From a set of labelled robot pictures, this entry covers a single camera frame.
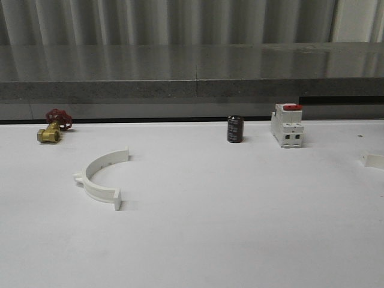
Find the valve handwheel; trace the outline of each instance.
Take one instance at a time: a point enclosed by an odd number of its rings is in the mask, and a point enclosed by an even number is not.
[[[65,131],[72,127],[72,117],[64,110],[52,109],[46,114],[47,123],[58,121],[60,130]]]

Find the electrolytic capacitor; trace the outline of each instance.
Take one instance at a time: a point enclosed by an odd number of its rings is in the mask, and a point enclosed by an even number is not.
[[[228,116],[227,139],[230,143],[242,142],[244,118],[238,115]]]

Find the gate valve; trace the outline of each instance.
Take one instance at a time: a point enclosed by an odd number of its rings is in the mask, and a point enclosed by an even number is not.
[[[72,117],[64,110],[52,109],[46,114],[46,120],[49,123],[48,127],[37,132],[37,140],[41,143],[59,142],[61,138],[60,130],[66,131],[72,127]]]

